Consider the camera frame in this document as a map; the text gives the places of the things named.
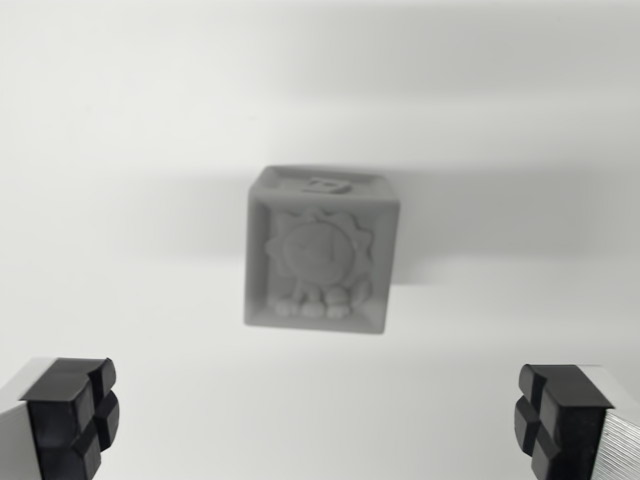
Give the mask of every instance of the white backdrop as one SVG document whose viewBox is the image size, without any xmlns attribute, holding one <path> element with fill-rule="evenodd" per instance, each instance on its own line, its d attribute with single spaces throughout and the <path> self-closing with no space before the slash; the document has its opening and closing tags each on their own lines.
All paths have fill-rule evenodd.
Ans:
<svg viewBox="0 0 640 480">
<path fill-rule="evenodd" d="M 523 363 L 640 399 L 640 5 L 0 1 L 0 381 L 110 356 L 98 477 L 531 479 Z M 382 336 L 242 324 L 268 164 L 401 197 Z"/>
</svg>

